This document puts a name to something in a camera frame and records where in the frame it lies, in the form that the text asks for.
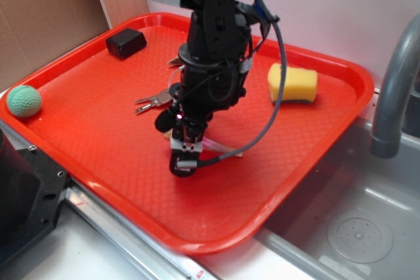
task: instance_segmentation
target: green ball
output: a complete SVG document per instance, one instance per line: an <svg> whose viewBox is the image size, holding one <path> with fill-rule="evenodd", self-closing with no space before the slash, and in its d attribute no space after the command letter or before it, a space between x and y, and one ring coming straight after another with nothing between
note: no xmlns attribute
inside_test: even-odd
<svg viewBox="0 0 420 280"><path fill-rule="evenodd" d="M41 95L29 85L14 87L7 96L7 106L17 117L30 117L41 109Z"/></svg>

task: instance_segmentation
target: orange plastic tray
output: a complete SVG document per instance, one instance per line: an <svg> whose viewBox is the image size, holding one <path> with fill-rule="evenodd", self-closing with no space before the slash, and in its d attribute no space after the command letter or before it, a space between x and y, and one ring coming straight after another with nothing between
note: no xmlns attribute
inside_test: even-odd
<svg viewBox="0 0 420 280"><path fill-rule="evenodd" d="M318 72L315 102L283 104L268 134L242 158L178 178L169 172L169 143L154 128L162 109L137 116L134 101L167 87L174 70L167 63L188 25L173 14L129 20L16 84L41 93L36 116L17 119L4 95L0 118L157 240L204 254L258 230L370 101L373 81L353 63L288 46L290 65ZM141 30L148 46L121 61L105 39L127 27ZM278 59L276 43L267 41L247 77L247 96L215 114L209 138L238 148L265 126L273 110L266 78Z"/></svg>

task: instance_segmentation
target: yellow sponge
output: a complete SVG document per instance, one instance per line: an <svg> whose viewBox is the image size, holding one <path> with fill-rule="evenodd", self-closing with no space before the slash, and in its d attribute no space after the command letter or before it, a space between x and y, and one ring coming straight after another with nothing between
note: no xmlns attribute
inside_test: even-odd
<svg viewBox="0 0 420 280"><path fill-rule="evenodd" d="M280 75L280 64L273 64L268 72L268 87L273 102L277 100ZM315 101L317 83L318 74L315 70L287 67L282 101L312 103Z"/></svg>

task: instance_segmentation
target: gray faucet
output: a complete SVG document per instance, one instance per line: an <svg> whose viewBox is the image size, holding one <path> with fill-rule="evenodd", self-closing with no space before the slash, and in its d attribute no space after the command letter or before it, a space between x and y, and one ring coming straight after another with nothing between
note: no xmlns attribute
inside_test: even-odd
<svg viewBox="0 0 420 280"><path fill-rule="evenodd" d="M388 159L398 153L401 130L420 137L420 14L404 30L392 55L376 107L370 152Z"/></svg>

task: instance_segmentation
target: white wall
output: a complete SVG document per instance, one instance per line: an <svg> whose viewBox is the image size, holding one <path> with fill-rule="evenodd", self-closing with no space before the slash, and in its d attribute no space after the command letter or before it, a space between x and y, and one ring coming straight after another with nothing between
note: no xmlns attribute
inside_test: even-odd
<svg viewBox="0 0 420 280"><path fill-rule="evenodd" d="M240 0L250 3L252 0ZM420 0L265 0L281 17L286 43L355 62L380 86L407 23ZM189 12L148 2L150 12Z"/></svg>

